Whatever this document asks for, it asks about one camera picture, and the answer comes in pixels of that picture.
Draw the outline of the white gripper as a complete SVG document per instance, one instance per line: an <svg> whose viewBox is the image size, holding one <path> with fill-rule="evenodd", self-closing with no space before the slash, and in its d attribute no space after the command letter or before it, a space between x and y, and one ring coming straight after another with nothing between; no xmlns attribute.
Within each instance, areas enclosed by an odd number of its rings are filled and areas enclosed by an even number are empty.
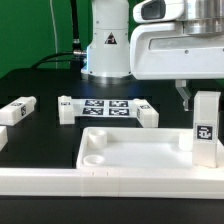
<svg viewBox="0 0 224 224"><path fill-rule="evenodd" d="M177 79L188 111L191 93L183 79L224 78L224 35L186 35L181 22L140 25L131 35L130 66L138 80Z"/></svg>

